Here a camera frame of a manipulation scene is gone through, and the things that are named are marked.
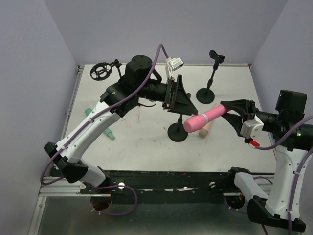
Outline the pink toy microphone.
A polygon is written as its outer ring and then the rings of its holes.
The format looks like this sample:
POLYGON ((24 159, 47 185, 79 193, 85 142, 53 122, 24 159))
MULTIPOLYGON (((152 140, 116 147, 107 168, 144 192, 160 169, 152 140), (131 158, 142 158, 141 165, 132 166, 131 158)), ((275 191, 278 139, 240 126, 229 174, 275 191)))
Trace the pink toy microphone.
POLYGON ((187 133, 192 133, 202 129, 206 124, 215 120, 216 118, 226 114, 230 109, 219 104, 218 106, 195 116, 188 118, 183 127, 187 133))

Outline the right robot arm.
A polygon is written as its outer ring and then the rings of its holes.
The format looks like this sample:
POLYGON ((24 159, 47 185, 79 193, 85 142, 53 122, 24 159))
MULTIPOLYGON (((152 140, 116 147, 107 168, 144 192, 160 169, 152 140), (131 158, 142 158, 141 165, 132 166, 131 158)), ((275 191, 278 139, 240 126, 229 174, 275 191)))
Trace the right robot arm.
POLYGON ((303 233, 306 224, 300 218, 299 204, 304 174, 313 154, 313 127, 304 116, 307 95, 281 90, 272 114, 260 111, 252 100, 222 101, 236 114, 222 116, 237 132, 259 150, 274 150, 276 168, 273 184, 266 194, 252 175, 237 172, 234 185, 248 202, 251 222, 303 233))

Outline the black round-base mic stand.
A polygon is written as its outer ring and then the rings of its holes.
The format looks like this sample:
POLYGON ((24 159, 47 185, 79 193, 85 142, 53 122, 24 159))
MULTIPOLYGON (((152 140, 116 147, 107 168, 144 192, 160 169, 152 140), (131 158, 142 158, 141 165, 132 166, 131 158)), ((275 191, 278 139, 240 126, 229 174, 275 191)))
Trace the black round-base mic stand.
POLYGON ((188 137, 188 133, 185 131, 183 127, 182 116, 183 114, 180 114, 177 122, 171 124, 167 130, 169 139, 174 142, 182 142, 186 140, 186 138, 188 137))

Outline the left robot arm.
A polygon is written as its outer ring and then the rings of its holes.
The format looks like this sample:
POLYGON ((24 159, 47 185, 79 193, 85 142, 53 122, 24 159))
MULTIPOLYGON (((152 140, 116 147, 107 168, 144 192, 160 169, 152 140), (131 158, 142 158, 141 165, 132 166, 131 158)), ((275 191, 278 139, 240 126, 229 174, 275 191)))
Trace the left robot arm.
POLYGON ((48 142, 44 150, 69 183, 83 181, 100 186, 107 174, 82 160, 90 145, 115 122, 139 105, 139 99, 161 102, 162 108, 180 115, 196 115, 197 108, 182 84, 182 76, 174 79, 173 71, 183 66, 180 57, 166 59, 166 83, 152 60, 144 55, 134 56, 125 66, 124 75, 107 87, 91 113, 67 136, 57 143, 48 142))

